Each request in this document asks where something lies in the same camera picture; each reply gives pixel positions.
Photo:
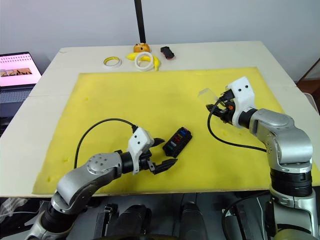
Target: white tape roll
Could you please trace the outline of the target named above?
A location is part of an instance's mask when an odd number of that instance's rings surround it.
[[[150,62],[149,62],[149,64],[147,66],[139,66],[139,64],[138,64],[139,59],[142,58],[143,56],[150,57]],[[143,72],[148,71],[148,70],[150,70],[150,69],[152,69],[154,67],[154,57],[152,56],[152,54],[150,52],[147,52],[147,51],[140,52],[134,58],[134,65],[140,71],[143,71]]]
[[[117,60],[117,62],[113,65],[108,65],[107,63],[110,61],[110,60]],[[120,67],[120,65],[122,64],[122,61],[120,58],[118,58],[117,56],[110,56],[110,57],[107,57],[105,60],[103,60],[103,64],[105,65],[106,68],[108,69],[114,69],[114,68],[118,68]]]

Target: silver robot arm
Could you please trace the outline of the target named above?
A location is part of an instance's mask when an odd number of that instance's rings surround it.
[[[65,239],[78,214],[99,188],[125,173],[135,175],[139,170],[149,169],[158,174],[169,169],[177,159],[168,159],[159,165],[150,161],[149,148],[163,142],[138,127],[128,141],[127,152],[98,153],[81,167],[68,172],[59,181],[48,209],[38,216],[26,240]]]
[[[255,94],[246,77],[226,87],[218,102],[207,109],[225,123],[237,128],[245,127],[266,146],[270,166],[271,200],[265,209],[266,231],[279,238],[286,230],[320,239],[316,207],[316,194],[312,189],[313,147],[307,134],[295,127],[292,117],[256,109]]]

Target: black cable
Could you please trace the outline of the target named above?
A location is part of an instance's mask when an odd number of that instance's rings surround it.
[[[182,205],[182,202],[185,198],[185,194],[183,193],[182,194],[182,197],[181,197],[181,201],[180,201],[180,206],[179,206],[179,210],[181,209],[181,205]],[[175,228],[176,228],[176,222],[177,222],[177,218],[174,218],[174,221],[173,221],[173,226],[172,226],[172,236],[174,237],[175,236]]]
[[[137,129],[137,126],[134,125],[133,123],[121,119],[121,118],[107,118],[101,121],[98,121],[97,123],[95,123],[94,125],[92,125],[87,131],[85,131],[85,133],[82,135],[82,137],[80,138],[80,141],[78,143],[78,146],[76,147],[76,151],[75,151],[75,156],[74,156],[74,164],[73,164],[73,168],[76,169],[77,168],[77,162],[78,162],[78,154],[79,154],[79,149],[81,146],[82,141],[84,140],[85,136],[96,126],[98,126],[99,124],[102,124],[104,122],[109,122],[109,121],[119,121],[119,122],[123,122],[126,124],[129,124],[132,127],[133,132]]]
[[[218,99],[218,101],[216,101],[216,103],[213,105],[210,113],[209,113],[209,116],[208,116],[208,120],[207,120],[207,127],[208,127],[208,130],[210,132],[210,134],[215,138],[217,139],[218,141],[224,143],[224,144],[229,144],[229,145],[232,145],[232,146],[236,146],[236,147],[241,147],[241,148],[247,148],[247,149],[255,149],[255,150],[259,150],[259,151],[262,151],[262,152],[267,152],[267,150],[265,150],[264,148],[261,148],[261,147],[257,147],[257,146],[249,146],[249,145],[242,145],[242,144],[237,144],[237,143],[233,143],[233,142],[229,142],[229,141],[225,141],[219,137],[217,137],[211,130],[211,126],[210,126],[210,120],[211,120],[211,116],[213,115],[213,112],[214,110],[216,109],[216,107],[218,106],[218,104],[221,102],[222,100],[221,99]]]
[[[259,196],[263,196],[263,195],[266,195],[268,193],[269,193],[269,191],[263,191],[263,192],[259,192],[259,193],[254,194],[254,195],[246,196],[244,198],[241,198],[241,199],[233,202],[232,204],[230,204],[224,210],[224,212],[222,213],[221,225],[222,225],[223,234],[224,234],[224,237],[225,237],[226,240],[231,240],[230,237],[228,236],[227,228],[226,228],[226,215],[227,215],[227,212],[229,212],[230,209],[232,209],[235,205],[237,205],[238,203],[240,203],[240,202],[242,202],[244,200],[247,200],[247,199],[250,199],[250,198],[256,198],[256,197],[259,197]]]

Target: transparent object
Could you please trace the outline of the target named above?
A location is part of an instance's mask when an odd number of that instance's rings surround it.
[[[198,98],[204,103],[204,105],[215,104],[218,97],[211,91],[210,88],[205,88],[199,92]]]

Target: laptop keyboard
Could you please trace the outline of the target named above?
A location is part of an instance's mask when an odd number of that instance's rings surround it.
[[[0,92],[0,104],[23,102],[30,92],[31,90]]]

